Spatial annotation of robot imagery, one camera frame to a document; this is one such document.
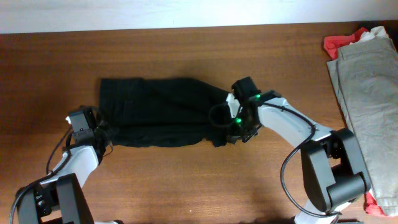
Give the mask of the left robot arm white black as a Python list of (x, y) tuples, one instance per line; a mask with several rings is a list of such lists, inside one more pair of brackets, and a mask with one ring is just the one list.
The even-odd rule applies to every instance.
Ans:
[(60, 212), (50, 223), (94, 223), (82, 191), (89, 175), (112, 147), (109, 130), (99, 108), (81, 106), (65, 118), (70, 125), (60, 142), (62, 158), (46, 167), (45, 176), (20, 188), (9, 214), (9, 223), (44, 223), (44, 217)]

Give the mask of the black shorts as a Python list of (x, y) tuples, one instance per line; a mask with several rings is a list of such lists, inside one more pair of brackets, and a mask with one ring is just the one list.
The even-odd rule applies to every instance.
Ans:
[(99, 109), (114, 145), (180, 147), (211, 141), (225, 146), (228, 91), (193, 78), (104, 78)]

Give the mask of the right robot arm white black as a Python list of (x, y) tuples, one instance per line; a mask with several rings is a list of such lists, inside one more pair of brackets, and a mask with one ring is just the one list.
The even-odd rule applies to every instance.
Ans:
[[(236, 81), (231, 88), (226, 99), (232, 119), (231, 140), (248, 142), (265, 127), (293, 147), (280, 168), (282, 189), (300, 211), (292, 223), (338, 223), (342, 211), (369, 192), (369, 172), (352, 131), (318, 124), (278, 92), (262, 92), (251, 77)], [(304, 206), (294, 200), (284, 179), (287, 164), (296, 154), (300, 154), (308, 197)]]

